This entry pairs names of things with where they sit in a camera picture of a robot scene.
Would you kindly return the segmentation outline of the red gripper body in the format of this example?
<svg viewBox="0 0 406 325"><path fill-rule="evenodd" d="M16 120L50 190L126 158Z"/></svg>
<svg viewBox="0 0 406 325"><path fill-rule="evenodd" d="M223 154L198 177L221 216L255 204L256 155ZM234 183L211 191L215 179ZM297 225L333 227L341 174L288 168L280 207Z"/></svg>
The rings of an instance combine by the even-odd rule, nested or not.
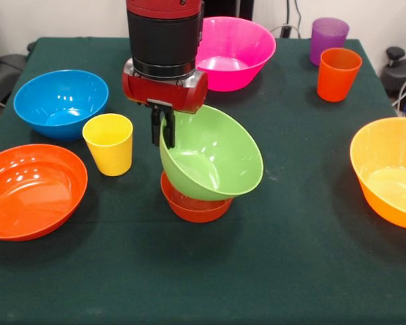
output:
<svg viewBox="0 0 406 325"><path fill-rule="evenodd" d="M208 91L208 74L195 70L184 79L158 81L139 74L130 58L122 72L122 88L126 97L150 106L169 106L173 110L196 113L204 104Z"/></svg>

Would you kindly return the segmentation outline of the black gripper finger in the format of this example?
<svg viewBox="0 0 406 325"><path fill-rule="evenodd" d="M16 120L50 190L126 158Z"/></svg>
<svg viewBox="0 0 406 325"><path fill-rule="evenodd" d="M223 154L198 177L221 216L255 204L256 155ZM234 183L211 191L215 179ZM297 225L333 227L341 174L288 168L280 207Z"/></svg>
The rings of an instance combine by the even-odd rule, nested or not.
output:
<svg viewBox="0 0 406 325"><path fill-rule="evenodd" d="M160 140L160 109L153 107L151 112L152 143L159 146Z"/></svg>
<svg viewBox="0 0 406 325"><path fill-rule="evenodd" d="M175 147L175 115L173 110L164 112L164 142L168 149Z"/></svg>

